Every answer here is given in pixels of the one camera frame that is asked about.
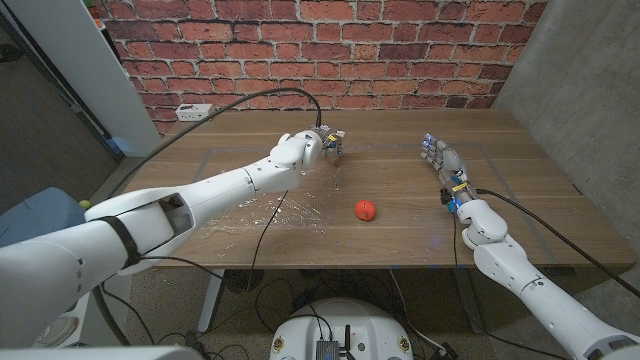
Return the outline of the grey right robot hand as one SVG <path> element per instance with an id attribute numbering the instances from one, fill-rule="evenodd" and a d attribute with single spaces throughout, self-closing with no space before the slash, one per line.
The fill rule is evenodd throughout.
<path id="1" fill-rule="evenodd" d="M 462 205 L 477 198 L 465 161 L 449 144 L 426 134 L 422 146 L 422 158 L 436 170 L 443 188 L 456 204 Z"/>

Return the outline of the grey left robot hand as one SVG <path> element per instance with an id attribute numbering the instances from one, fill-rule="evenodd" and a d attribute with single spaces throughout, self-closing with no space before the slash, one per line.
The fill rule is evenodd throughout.
<path id="1" fill-rule="evenodd" d="M 345 137 L 343 130 L 332 130 L 328 125 L 310 128 L 322 140 L 321 156 L 330 163 L 337 165 L 342 155 L 342 143 Z"/>

